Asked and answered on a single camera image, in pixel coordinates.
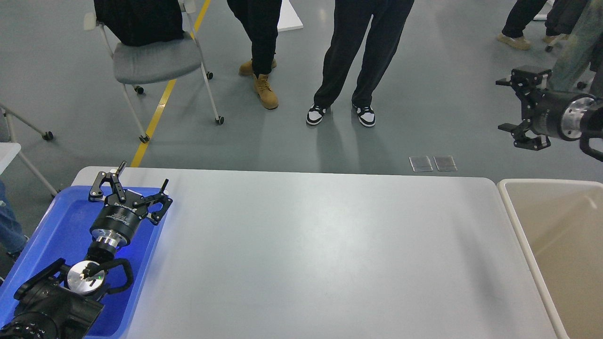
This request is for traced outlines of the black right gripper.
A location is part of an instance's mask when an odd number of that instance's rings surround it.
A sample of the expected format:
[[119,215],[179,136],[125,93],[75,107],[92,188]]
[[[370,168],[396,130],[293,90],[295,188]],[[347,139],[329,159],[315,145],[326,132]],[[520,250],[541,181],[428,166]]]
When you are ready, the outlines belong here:
[[496,85],[511,87],[522,106],[533,109],[530,123],[504,123],[498,129],[508,132],[514,146],[539,151],[551,146],[549,137],[576,141],[590,129],[590,120],[597,110],[597,98],[590,94],[546,90],[551,69],[517,67],[511,74],[496,80]]

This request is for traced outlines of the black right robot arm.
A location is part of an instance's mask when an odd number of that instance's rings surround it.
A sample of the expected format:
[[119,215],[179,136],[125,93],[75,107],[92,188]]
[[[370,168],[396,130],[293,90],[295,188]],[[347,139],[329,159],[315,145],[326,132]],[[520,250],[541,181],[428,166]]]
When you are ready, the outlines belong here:
[[550,69],[523,65],[514,68],[499,86],[511,87],[521,101],[520,124],[500,124],[498,129],[511,134],[517,148],[538,151],[551,145],[552,138],[579,141],[580,150],[599,161],[603,153],[590,145],[603,137],[602,99],[590,94],[577,94],[547,89]]

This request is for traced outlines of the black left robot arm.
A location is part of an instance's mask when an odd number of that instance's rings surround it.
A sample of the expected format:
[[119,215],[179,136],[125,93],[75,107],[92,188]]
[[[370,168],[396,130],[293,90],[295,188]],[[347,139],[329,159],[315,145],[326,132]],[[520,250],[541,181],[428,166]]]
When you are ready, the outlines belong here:
[[59,193],[1,287],[3,339],[116,339],[137,305],[172,204],[123,187],[125,163]]

